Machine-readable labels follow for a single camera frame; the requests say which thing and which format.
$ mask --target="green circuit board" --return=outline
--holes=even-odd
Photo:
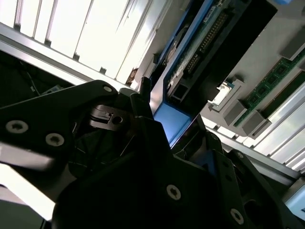
[[[242,101],[247,111],[234,123],[238,126],[305,56],[305,48],[291,61],[282,57],[265,78]]]
[[[277,97],[264,109],[261,114],[268,118],[289,96],[305,82],[305,72],[301,71]]]

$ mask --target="electronic component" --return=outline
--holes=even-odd
[[[277,97],[261,112],[268,118],[299,86],[305,82],[305,72],[301,71]]]
[[[190,73],[196,67],[196,65],[204,58],[203,47],[208,47],[208,45],[213,41],[217,33],[220,31],[222,21],[224,20],[225,13],[223,12],[226,7],[228,7],[230,0],[226,0],[221,6],[213,5],[208,11],[206,17],[204,18],[201,27],[196,32],[196,35],[190,44],[189,48],[184,52],[179,60],[176,68],[171,74],[168,84],[174,85],[168,90],[168,95],[172,94],[175,96],[175,87],[179,80],[183,77],[184,79],[191,78]]]
[[[256,106],[284,79],[290,71],[304,58],[305,48],[294,58],[293,61],[284,57],[272,68],[267,76],[254,88],[243,101],[248,110],[234,123],[238,126]]]

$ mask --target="blue plastic tab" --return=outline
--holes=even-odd
[[[159,106],[158,110],[154,114],[154,119],[162,123],[170,146],[173,146],[186,128],[191,124],[189,116],[166,103],[162,103]]]
[[[287,5],[289,4],[290,2],[292,2],[292,0],[274,0],[277,4],[280,4],[280,5]]]

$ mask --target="bright light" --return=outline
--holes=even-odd
[[[116,77],[149,3],[141,0],[127,5],[127,2],[94,1],[76,51],[81,63],[97,71],[103,67],[111,78]]]
[[[49,37],[53,49],[73,56],[89,5],[90,0],[58,0]]]
[[[22,0],[20,32],[32,37],[36,22],[39,0]]]
[[[41,43],[44,43],[44,40],[47,35],[53,2],[54,0],[43,0],[41,4],[41,10],[40,10],[36,34],[35,34],[35,39]]]
[[[17,0],[0,0],[0,22],[13,28]]]
[[[51,220],[55,203],[8,165],[0,163],[0,184],[8,188],[45,220]]]
[[[155,0],[151,2],[146,16],[141,24],[141,29],[137,34],[135,42],[132,45],[130,51],[128,52],[120,68],[120,71],[116,76],[117,81],[121,83],[126,83],[129,73],[132,71],[132,69],[139,67],[143,56],[146,54],[156,34],[156,30],[158,28],[157,22],[162,21],[162,16],[168,10],[167,7],[163,11],[166,2],[167,0]]]

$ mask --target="black plastic part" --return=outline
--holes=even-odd
[[[143,100],[149,103],[151,99],[151,81],[147,77],[142,77],[140,80],[139,94]]]
[[[207,100],[215,98],[218,94],[216,88],[230,74],[276,11],[276,8],[265,0],[251,1],[209,63],[199,64],[193,76],[198,80],[179,105],[180,109],[196,117]]]
[[[112,91],[104,90],[105,86]],[[50,161],[43,170],[51,169],[60,159],[67,160],[68,154],[73,151],[72,129],[75,124],[78,124],[94,105],[112,105],[117,96],[115,88],[108,83],[92,81],[3,107],[0,109],[0,139],[10,145],[31,149],[33,154],[39,152],[47,156]],[[24,121],[29,126],[28,131],[23,134],[9,133],[5,126],[11,120]],[[59,147],[48,145],[45,138],[50,133],[62,135],[64,144]],[[36,169],[36,166],[30,163],[27,168]]]
[[[228,157],[235,165],[239,186],[243,189],[242,200],[252,227],[304,228],[246,155],[234,149]]]
[[[171,155],[160,123],[143,116],[136,120],[138,148],[72,183],[55,206],[52,228],[221,226],[215,179]],[[169,184],[178,187],[180,200],[167,194]]]

